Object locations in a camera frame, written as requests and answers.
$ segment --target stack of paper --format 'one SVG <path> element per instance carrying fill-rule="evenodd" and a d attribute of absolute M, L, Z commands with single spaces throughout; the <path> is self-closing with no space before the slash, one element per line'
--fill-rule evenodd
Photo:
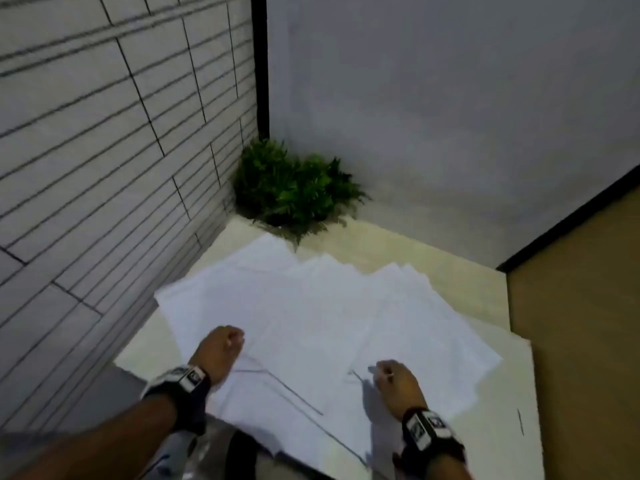
<path fill-rule="evenodd" d="M 500 361 L 411 266 L 365 275 L 328 255 L 300 263 L 269 234 L 156 298 L 185 362 L 213 328 L 244 330 L 207 411 L 319 470 L 329 435 L 393 478 L 401 432 L 373 386 L 377 361 L 409 367 L 445 419 L 476 402 Z"/>

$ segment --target black wrist strap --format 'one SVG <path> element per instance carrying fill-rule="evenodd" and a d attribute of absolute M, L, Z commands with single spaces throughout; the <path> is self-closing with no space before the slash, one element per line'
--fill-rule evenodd
<path fill-rule="evenodd" d="M 205 407 L 210 389 L 211 379 L 201 368 L 183 365 L 149 382 L 142 398 L 166 395 L 172 400 L 176 411 L 172 432 L 190 431 L 202 436 L 206 427 Z"/>
<path fill-rule="evenodd" d="M 409 409 L 403 416 L 402 431 L 405 448 L 397 466 L 408 474 L 424 478 L 430 462 L 441 454 L 467 462 L 464 445 L 433 411 Z"/>

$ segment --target tiled wall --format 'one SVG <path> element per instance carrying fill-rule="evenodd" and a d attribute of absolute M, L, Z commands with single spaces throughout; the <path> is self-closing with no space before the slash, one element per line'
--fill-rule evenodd
<path fill-rule="evenodd" d="M 0 428 L 54 430 L 233 209 L 250 0 L 0 0 Z"/>

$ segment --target green plant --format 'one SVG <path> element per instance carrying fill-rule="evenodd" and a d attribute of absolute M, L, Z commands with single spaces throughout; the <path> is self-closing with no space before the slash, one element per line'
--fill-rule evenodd
<path fill-rule="evenodd" d="M 329 163 L 315 154 L 300 159 L 282 144 L 254 139 L 240 157 L 233 184 L 242 213 L 300 242 L 319 223 L 368 198 L 351 177 L 340 170 L 338 158 Z"/>

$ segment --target hand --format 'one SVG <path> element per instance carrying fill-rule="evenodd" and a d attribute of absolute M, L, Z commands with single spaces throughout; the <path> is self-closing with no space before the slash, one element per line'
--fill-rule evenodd
<path fill-rule="evenodd" d="M 215 386 L 227 377 L 243 345 L 244 331 L 230 325 L 219 326 L 201 341 L 189 363 L 205 371 Z"/>
<path fill-rule="evenodd" d="M 427 407 L 418 380 L 403 363 L 381 360 L 376 366 L 376 387 L 393 417 L 402 421 L 408 409 Z"/>

